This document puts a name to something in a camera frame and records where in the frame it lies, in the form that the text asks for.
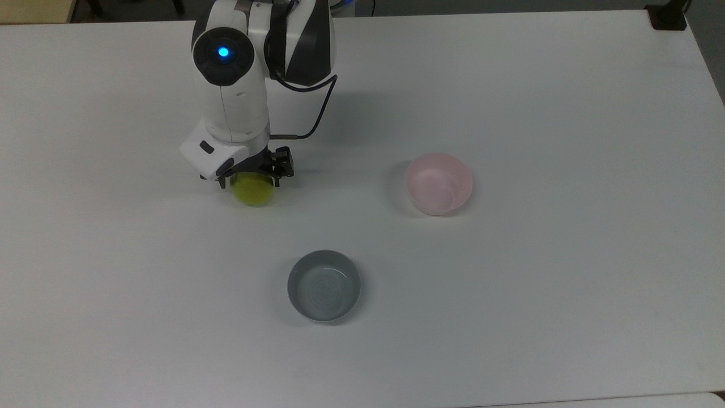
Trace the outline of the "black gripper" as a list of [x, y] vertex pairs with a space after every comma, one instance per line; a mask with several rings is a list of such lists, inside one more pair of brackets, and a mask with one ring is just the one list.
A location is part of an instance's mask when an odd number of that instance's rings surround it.
[[235, 164], [229, 174], [218, 176], [217, 182], [221, 189], [231, 186], [231, 177], [237, 173], [261, 173], [274, 178], [274, 187], [280, 188], [280, 180], [295, 175], [293, 167], [292, 152], [289, 147], [280, 147], [275, 151], [268, 148], [263, 149], [259, 154], [244, 159]]

